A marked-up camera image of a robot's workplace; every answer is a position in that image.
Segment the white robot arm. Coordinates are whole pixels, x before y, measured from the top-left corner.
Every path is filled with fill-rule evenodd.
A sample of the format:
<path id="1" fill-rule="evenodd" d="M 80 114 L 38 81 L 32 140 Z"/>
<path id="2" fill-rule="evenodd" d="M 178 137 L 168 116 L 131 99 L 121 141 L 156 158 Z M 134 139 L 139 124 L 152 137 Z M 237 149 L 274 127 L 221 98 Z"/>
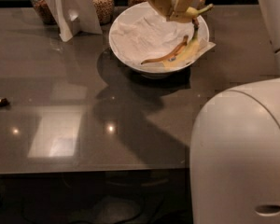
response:
<path id="1" fill-rule="evenodd" d="M 223 91 L 192 128 L 193 224 L 280 224 L 280 0 L 259 0 L 277 76 Z"/>

